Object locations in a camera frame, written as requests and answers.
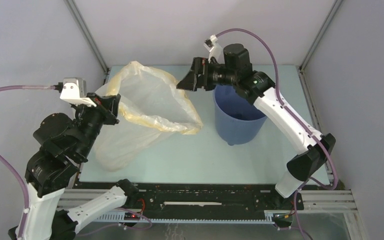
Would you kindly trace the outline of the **blue plastic trash bin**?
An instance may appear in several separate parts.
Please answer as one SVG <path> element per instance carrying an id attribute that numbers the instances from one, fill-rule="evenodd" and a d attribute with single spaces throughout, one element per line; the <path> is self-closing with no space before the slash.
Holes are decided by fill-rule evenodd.
<path id="1" fill-rule="evenodd" d="M 243 145 L 253 140 L 267 116 L 237 95 L 233 87 L 218 85 L 213 90 L 214 125 L 228 145 Z"/>

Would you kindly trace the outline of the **translucent yellowish plastic trash bag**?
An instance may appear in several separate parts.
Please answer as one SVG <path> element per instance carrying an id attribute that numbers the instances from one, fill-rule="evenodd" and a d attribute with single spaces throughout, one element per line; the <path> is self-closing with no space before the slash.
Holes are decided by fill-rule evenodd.
<path id="1" fill-rule="evenodd" d="M 132 61 L 96 91 L 105 97 L 120 95 L 119 123 L 104 125 L 92 148 L 104 170 L 119 171 L 171 135 L 195 135 L 202 129 L 201 117 L 177 83 L 164 70 Z"/>

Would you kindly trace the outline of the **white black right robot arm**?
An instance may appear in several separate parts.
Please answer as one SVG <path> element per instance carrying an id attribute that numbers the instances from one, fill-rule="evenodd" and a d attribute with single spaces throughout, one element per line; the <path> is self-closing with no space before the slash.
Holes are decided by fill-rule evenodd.
<path id="1" fill-rule="evenodd" d="M 308 181 L 314 172 L 331 157 L 336 139 L 331 133 L 322 134 L 308 124 L 284 99 L 275 82 L 261 71 L 253 69 L 249 51 L 240 43 L 223 48 L 224 63 L 214 56 L 195 57 L 177 89 L 212 91 L 220 86 L 232 86 L 239 97 L 265 114 L 287 137 L 297 155 L 287 164 L 287 170 L 275 185 L 271 204 L 284 209 L 291 195 Z"/>

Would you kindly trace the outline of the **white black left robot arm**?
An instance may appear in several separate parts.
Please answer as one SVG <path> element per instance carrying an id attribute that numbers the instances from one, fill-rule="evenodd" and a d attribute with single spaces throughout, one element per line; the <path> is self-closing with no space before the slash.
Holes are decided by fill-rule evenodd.
<path id="1" fill-rule="evenodd" d="M 68 210 L 58 210 L 72 176 L 85 163 L 104 125 L 116 125 L 121 96 L 88 93 L 92 105 L 75 107 L 75 118 L 64 113 L 47 116 L 33 133 L 40 148 L 26 165 L 29 196 L 27 218 L 11 228 L 12 240 L 72 240 L 89 223 L 118 207 L 133 208 L 138 188 L 121 179 L 102 195 Z"/>

